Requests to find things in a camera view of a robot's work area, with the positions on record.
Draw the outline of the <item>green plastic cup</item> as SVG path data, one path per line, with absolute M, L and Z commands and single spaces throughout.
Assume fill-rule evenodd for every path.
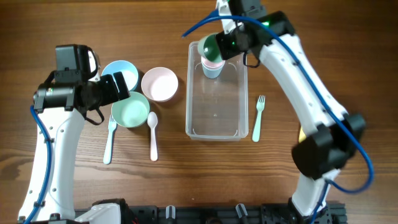
M 220 63 L 223 61 L 216 40 L 216 33 L 209 34 L 200 39 L 198 43 L 198 53 L 212 63 Z

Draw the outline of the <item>blue plastic bowl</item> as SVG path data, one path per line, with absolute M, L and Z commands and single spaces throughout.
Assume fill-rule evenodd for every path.
M 129 91 L 134 91 L 139 83 L 139 72 L 137 68 L 126 60 L 113 61 L 105 66 L 102 75 L 112 75 L 116 72 L 123 74 L 124 80 Z

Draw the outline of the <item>pink plastic cup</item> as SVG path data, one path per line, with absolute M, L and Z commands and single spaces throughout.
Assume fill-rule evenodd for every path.
M 205 57 L 201 57 L 201 63 L 206 69 L 217 70 L 217 69 L 223 67 L 223 65 L 225 64 L 225 61 L 222 60 L 221 62 L 211 62 L 211 61 L 207 60 Z

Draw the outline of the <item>green plastic bowl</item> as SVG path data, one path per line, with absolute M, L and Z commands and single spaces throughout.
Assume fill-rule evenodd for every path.
M 136 91 L 129 93 L 129 98 L 113 103 L 111 114 L 120 126 L 136 128 L 146 122 L 150 104 L 143 94 Z

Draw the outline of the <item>blue plastic cup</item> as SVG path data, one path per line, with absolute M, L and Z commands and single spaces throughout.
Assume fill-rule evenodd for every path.
M 202 68 L 203 68 L 203 73 L 207 78 L 214 79 L 220 75 L 223 69 L 223 65 L 219 67 L 209 67 L 203 63 Z

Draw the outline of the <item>light blue plastic fork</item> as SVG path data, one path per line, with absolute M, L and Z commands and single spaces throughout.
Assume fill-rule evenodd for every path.
M 104 156 L 103 156 L 103 163 L 106 165 L 109 165 L 112 161 L 113 157 L 113 142 L 114 142 L 114 134 L 117 130 L 118 124 L 113 118 L 112 115 L 109 117 L 109 123 L 108 123 L 108 138 L 106 142 L 106 147 L 104 150 Z

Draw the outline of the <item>pink plastic bowl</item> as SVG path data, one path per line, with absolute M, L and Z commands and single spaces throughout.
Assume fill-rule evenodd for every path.
M 169 68 L 155 67 L 144 74 L 141 89 L 152 101 L 169 101 L 178 90 L 178 78 Z

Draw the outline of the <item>pink plastic spoon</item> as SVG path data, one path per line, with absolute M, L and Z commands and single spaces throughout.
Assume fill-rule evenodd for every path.
M 155 112 L 151 111 L 149 113 L 147 118 L 147 124 L 150 128 L 150 159 L 151 161 L 155 162 L 159 158 L 155 132 L 155 129 L 158 125 L 158 117 Z

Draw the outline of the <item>green plastic fork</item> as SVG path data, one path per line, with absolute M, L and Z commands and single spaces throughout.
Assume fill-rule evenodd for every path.
M 266 101 L 266 97 L 264 95 L 260 95 L 259 98 L 257 99 L 257 103 L 256 103 L 257 116 L 256 116 L 255 124 L 254 124 L 253 133 L 252 133 L 252 141 L 253 142 L 258 142 L 260 139 L 261 118 L 262 118 L 262 112 L 264 111 L 264 108 L 265 108 L 265 101 Z

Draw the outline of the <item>yellow plastic fork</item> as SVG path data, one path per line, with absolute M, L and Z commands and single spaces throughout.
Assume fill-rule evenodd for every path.
M 303 131 L 303 128 L 300 127 L 299 135 L 298 135 L 298 142 L 302 142 L 306 139 L 306 135 Z

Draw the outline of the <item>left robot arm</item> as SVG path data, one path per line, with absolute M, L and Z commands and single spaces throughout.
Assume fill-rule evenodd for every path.
M 18 223 L 73 222 L 73 178 L 80 134 L 89 111 L 130 96 L 121 72 L 94 81 L 99 64 L 87 45 L 58 45 L 57 67 L 34 93 L 37 125 L 32 175 Z

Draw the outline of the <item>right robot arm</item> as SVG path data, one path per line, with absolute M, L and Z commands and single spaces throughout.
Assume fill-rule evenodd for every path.
M 364 118 L 348 114 L 326 89 L 308 61 L 287 16 L 267 13 L 259 1 L 218 1 L 211 18 L 223 29 L 208 40 L 203 56 L 215 62 L 253 54 L 273 74 L 292 104 L 305 139 L 292 149 L 300 171 L 290 204 L 297 218 L 311 223 L 347 161 L 363 152 Z

